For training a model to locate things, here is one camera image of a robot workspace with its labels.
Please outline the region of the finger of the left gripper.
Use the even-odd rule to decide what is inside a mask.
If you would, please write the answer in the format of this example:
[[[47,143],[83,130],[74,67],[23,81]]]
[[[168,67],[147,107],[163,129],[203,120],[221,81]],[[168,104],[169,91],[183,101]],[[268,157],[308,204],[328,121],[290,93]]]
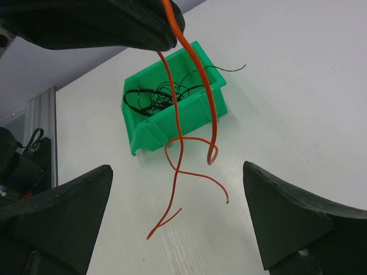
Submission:
[[[50,50],[174,48],[162,1],[1,1],[3,27]]]

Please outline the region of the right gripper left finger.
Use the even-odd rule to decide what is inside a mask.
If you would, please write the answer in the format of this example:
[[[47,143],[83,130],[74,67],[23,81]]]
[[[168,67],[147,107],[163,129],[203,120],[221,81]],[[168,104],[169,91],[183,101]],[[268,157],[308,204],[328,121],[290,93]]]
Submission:
[[[1,274],[86,274],[113,170],[99,166],[1,207]]]

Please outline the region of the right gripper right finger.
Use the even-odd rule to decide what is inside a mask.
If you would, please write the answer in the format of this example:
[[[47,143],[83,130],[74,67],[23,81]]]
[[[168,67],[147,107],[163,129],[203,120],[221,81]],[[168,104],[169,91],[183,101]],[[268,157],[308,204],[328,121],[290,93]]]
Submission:
[[[243,185],[264,270],[366,274],[366,211],[315,195],[251,162]]]

